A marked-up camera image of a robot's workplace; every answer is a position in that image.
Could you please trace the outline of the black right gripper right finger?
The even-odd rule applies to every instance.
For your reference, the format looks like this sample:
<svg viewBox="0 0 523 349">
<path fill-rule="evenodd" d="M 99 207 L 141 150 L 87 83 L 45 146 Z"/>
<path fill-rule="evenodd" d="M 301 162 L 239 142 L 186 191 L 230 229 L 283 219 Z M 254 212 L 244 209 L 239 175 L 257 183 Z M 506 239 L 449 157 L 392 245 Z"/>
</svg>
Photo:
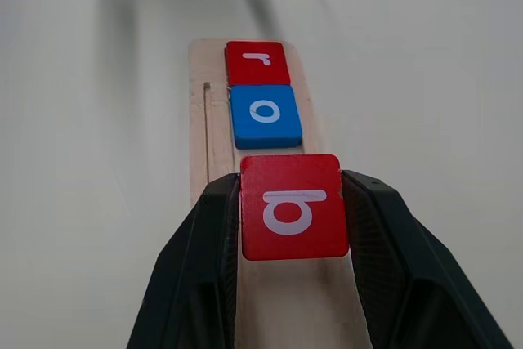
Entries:
<svg viewBox="0 0 523 349">
<path fill-rule="evenodd" d="M 355 285 L 375 348 L 509 348 L 453 254 L 386 183 L 342 171 Z"/>
</svg>

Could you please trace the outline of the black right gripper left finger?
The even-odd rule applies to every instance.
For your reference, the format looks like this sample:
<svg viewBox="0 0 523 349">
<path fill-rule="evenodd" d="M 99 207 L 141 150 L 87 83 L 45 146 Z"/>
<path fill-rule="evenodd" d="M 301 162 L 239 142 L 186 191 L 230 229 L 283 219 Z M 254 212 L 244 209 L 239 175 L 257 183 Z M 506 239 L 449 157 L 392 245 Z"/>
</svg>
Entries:
<svg viewBox="0 0 523 349">
<path fill-rule="evenodd" d="M 207 184 L 157 258 L 128 347 L 234 347 L 239 191 L 237 173 Z"/>
</svg>

